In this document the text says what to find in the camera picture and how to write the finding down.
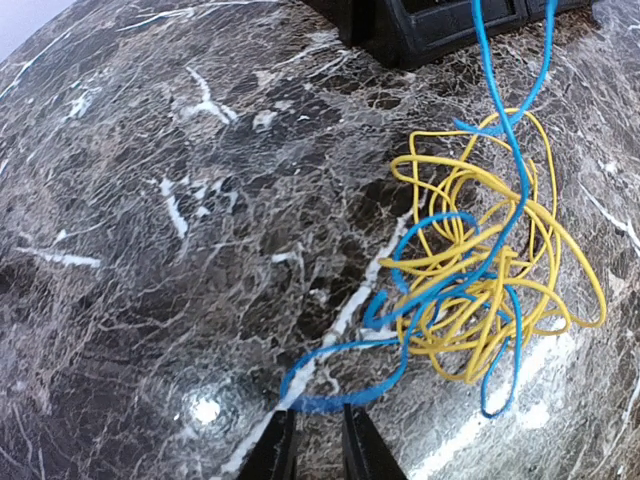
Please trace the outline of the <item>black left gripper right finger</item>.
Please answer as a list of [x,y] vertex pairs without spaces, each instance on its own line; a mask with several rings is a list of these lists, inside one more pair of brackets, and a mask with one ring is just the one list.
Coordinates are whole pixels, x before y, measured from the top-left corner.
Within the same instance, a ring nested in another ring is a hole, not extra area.
[[407,479],[364,408],[345,405],[342,450],[347,480]]

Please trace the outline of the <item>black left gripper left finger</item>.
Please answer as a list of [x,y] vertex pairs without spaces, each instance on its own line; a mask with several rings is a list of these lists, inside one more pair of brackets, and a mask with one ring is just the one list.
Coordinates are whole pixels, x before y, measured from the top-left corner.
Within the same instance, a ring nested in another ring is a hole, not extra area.
[[241,468],[238,480],[296,478],[296,412],[277,411]]

